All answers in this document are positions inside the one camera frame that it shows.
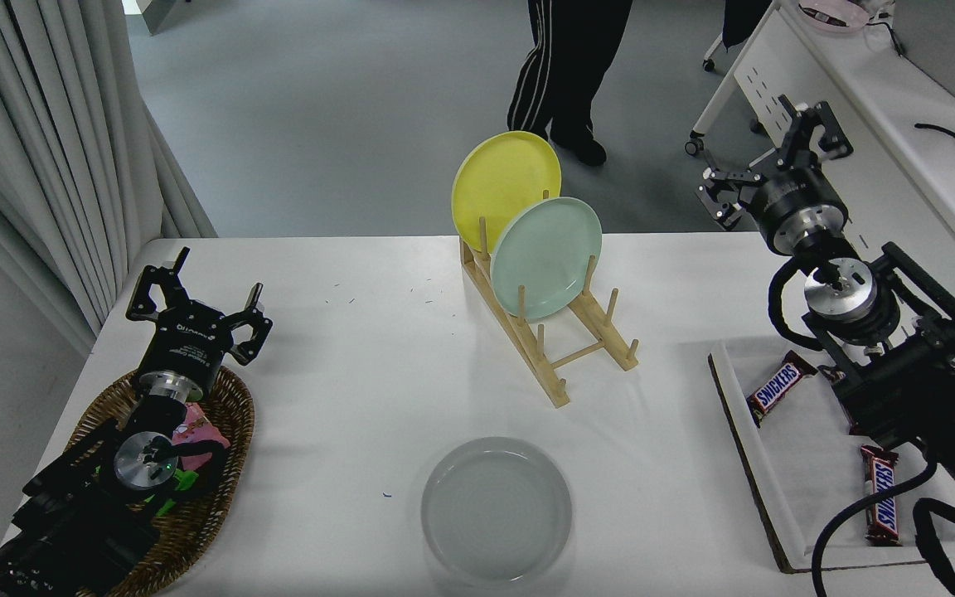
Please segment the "desk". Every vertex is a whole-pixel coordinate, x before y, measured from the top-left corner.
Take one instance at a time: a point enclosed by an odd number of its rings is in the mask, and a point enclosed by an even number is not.
[[[777,571],[705,359],[723,337],[773,335],[765,292],[781,258],[754,233],[606,235],[592,289],[605,303],[621,287],[615,321],[640,337],[640,364],[621,371],[598,354],[562,367],[573,401],[558,410],[459,267],[454,237],[159,240],[136,264],[174,260],[183,245],[193,298],[231,310],[261,280],[275,328],[257,360],[232,367],[257,409],[234,506],[167,595],[490,594],[439,573],[419,502],[440,458],[494,434],[554,459],[574,525],[545,577],[492,594],[811,593],[807,575]],[[729,256],[738,267],[722,265]],[[788,298],[788,316],[801,308]],[[143,355],[152,326],[123,310],[41,466]],[[572,316],[546,329],[553,358],[586,343]],[[834,595],[940,592],[922,566],[826,578]]]
[[[898,242],[955,292],[955,143],[913,128],[932,122],[955,131],[955,99],[894,53],[885,27],[842,36],[804,18],[793,2],[773,3],[695,132],[708,131],[736,88],[776,144],[788,121],[778,95],[808,105],[829,101],[855,150],[825,166],[851,211],[846,233],[865,257]]]

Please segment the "curtain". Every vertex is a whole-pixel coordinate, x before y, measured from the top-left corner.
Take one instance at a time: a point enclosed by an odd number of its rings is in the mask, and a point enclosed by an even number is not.
[[[0,0],[0,265],[94,342],[138,250],[216,235],[140,97],[120,0]]]

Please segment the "light green plate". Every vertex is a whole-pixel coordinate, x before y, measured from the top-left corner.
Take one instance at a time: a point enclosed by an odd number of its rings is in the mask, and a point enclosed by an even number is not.
[[[492,291],[519,317],[518,287],[526,287],[526,318],[545,318],[584,290],[588,257],[599,259],[603,227],[591,207],[573,197],[531,205],[504,228],[492,252]]]

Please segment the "woven tray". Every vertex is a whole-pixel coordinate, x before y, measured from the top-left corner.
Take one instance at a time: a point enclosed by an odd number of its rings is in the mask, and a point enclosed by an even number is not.
[[[116,420],[128,418],[135,405],[135,392],[128,383],[131,376],[121,377],[95,398],[80,423],[76,424],[69,438],[69,447],[109,417]],[[153,526],[160,531],[160,541],[135,570],[109,592],[109,596],[145,597],[164,589],[197,563],[227,518],[245,457],[250,451],[250,439],[253,439],[253,397],[245,383],[223,366],[216,375],[212,393],[201,401],[201,410],[221,434],[230,439],[220,486],[209,495],[193,502],[178,503],[168,514],[154,518]],[[94,596],[94,593],[80,590],[77,596]]]

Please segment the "white stripe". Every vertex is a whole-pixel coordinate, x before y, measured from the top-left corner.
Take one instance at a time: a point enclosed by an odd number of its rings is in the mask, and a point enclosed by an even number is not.
[[[552,8],[550,8],[550,0],[547,0],[546,14],[545,4],[543,2],[538,4],[538,7],[541,7],[541,22],[543,22],[543,19],[547,20],[547,43],[545,44],[545,53],[543,53],[541,60],[541,68],[543,69],[543,86],[541,87],[541,93],[535,95],[534,99],[536,101],[530,106],[530,110],[526,112],[526,126],[524,126],[524,129],[531,129],[533,128],[533,125],[536,124],[537,115],[541,113],[541,106],[543,105],[543,100],[547,94],[547,80],[550,79],[550,49],[552,49],[552,42],[554,41],[554,34],[552,33],[552,27],[554,26],[554,23],[552,22]],[[537,71],[537,80],[538,82],[541,80],[540,70]]]
[[[543,20],[543,4],[542,4],[542,0],[538,0],[538,3],[537,3],[537,45],[535,46],[535,48],[533,48],[533,51],[530,52],[531,56],[533,56],[534,53],[540,51],[543,48],[543,46],[545,46],[546,36],[545,36],[545,27],[543,27],[543,24],[545,24],[545,20]],[[541,53],[542,65],[543,65],[544,59],[545,58],[543,58],[543,53]],[[528,99],[528,101],[530,101],[530,107],[528,107],[528,110],[533,109],[533,101],[535,99],[534,95],[529,95],[526,93],[526,82],[528,81],[528,73],[530,73],[531,68],[533,68],[533,64],[531,64],[529,61],[526,61],[526,63],[527,63],[526,76],[522,78],[521,84],[519,85],[518,102],[516,102],[515,104],[515,113],[511,115],[512,124],[516,122],[516,117],[518,117],[518,110],[521,108],[523,101],[526,101],[526,99]],[[541,68],[542,66],[537,67],[537,80],[533,84],[533,94],[536,93],[537,85],[541,83]],[[526,120],[528,119],[528,110],[526,111]],[[519,129],[526,129],[526,120],[523,120],[521,122],[521,124],[518,126]]]
[[[539,41],[539,38],[542,38],[542,37],[543,37],[543,33],[539,33],[538,41]],[[512,101],[512,104],[514,105],[511,107],[512,108],[511,113],[507,115],[507,120],[511,126],[514,126],[514,123],[515,123],[515,117],[516,117],[516,114],[518,114],[518,105],[522,103],[522,92],[526,90],[526,80],[530,78],[530,69],[533,68],[533,56],[537,52],[537,49],[539,48],[541,48],[539,44],[537,46],[534,46],[534,48],[530,50],[530,53],[528,53],[528,56],[526,56],[526,63],[524,63],[526,64],[526,70],[522,71],[522,78],[520,78],[518,82],[518,91],[516,92],[516,98],[513,98],[514,101]]]

